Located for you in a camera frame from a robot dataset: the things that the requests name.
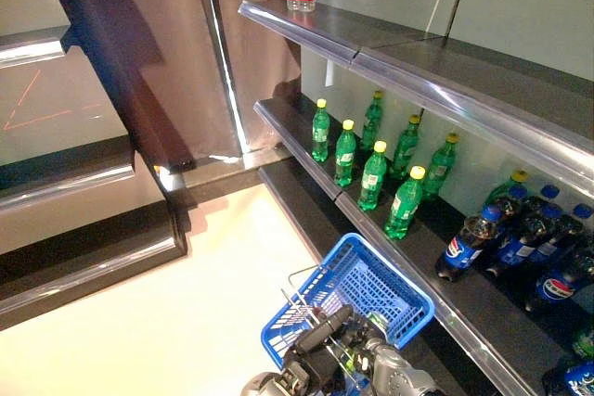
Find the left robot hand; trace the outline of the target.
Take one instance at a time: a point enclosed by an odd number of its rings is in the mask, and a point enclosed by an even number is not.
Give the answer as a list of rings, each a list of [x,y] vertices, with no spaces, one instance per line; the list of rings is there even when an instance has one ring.
[[[312,329],[304,331],[283,358],[281,388],[289,395],[339,395],[346,390],[344,372],[332,349],[333,336],[339,334],[353,314],[351,305],[323,317]]]

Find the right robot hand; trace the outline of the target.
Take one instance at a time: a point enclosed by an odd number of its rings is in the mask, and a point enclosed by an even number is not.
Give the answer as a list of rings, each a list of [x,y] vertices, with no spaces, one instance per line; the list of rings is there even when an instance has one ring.
[[[371,372],[374,363],[375,345],[386,340],[384,331],[367,317],[351,316],[339,332],[339,358],[350,371]]]

